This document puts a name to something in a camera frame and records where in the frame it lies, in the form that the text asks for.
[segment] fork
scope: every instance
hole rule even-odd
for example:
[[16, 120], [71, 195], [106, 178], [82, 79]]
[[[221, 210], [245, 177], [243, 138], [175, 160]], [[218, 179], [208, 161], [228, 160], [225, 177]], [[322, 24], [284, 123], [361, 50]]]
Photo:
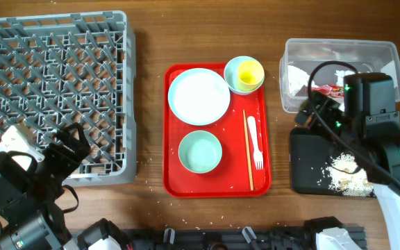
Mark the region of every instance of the fork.
[[256, 119], [254, 117], [248, 117], [248, 127], [249, 133], [251, 134], [251, 140], [253, 141], [253, 159], [254, 164], [256, 165], [257, 170], [263, 169], [263, 155], [262, 152], [258, 149], [258, 142], [257, 142], [257, 126], [256, 126]]

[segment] mint green bowl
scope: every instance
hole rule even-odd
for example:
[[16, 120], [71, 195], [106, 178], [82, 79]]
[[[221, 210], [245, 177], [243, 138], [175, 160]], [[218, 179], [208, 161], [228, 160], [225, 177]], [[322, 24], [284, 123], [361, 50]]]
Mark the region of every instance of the mint green bowl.
[[178, 157], [187, 170], [205, 174], [212, 171], [222, 159], [222, 145], [212, 133], [194, 131], [181, 140]]

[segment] red tray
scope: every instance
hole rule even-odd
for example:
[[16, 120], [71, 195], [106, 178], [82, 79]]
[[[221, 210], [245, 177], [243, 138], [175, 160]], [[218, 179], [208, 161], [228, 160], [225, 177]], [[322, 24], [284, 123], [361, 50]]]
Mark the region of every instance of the red tray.
[[[163, 98], [163, 185], [174, 197], [256, 197], [266, 193], [271, 186], [271, 160], [263, 87], [247, 96], [231, 92], [231, 102], [225, 115], [206, 126], [193, 126], [182, 122], [169, 107], [167, 101], [169, 86], [179, 74], [188, 69], [206, 68], [223, 77], [225, 66], [226, 63], [222, 62], [178, 64], [166, 71]], [[256, 118], [259, 149], [263, 152], [263, 170], [256, 170], [252, 158], [251, 138], [248, 135], [254, 191], [249, 187], [243, 109], [247, 117]], [[214, 170], [206, 174], [194, 174], [186, 170], [178, 159], [178, 146], [181, 140], [196, 130], [211, 132], [222, 144], [222, 160]]]

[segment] yellow cup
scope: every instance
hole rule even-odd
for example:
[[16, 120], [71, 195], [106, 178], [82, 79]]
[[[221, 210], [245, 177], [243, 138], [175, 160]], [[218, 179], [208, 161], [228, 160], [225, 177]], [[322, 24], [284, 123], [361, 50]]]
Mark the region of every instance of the yellow cup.
[[246, 60], [237, 68], [237, 87], [240, 91], [252, 91], [263, 81], [265, 72], [255, 60]]

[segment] brown wood surface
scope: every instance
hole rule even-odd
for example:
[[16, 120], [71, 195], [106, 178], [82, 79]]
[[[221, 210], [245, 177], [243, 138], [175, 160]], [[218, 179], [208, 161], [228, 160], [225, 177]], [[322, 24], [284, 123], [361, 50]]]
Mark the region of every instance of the brown wood surface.
[[[298, 226], [306, 219], [334, 215], [346, 224], [364, 226], [370, 249], [390, 248], [377, 200], [291, 191], [288, 135], [294, 115], [281, 107], [278, 64], [287, 39], [297, 37], [387, 40], [396, 44], [400, 56], [400, 2], [0, 0], [0, 17], [99, 10], [123, 10], [137, 37], [135, 118], [142, 164], [132, 184], [77, 188], [80, 207], [66, 215], [70, 230], [102, 217], [120, 228], [164, 229], [167, 224], [182, 230]], [[163, 74], [175, 63], [226, 62], [241, 55], [257, 58], [267, 74], [271, 189], [252, 199], [175, 199], [162, 187]], [[74, 201], [65, 194], [58, 204], [66, 208]]]

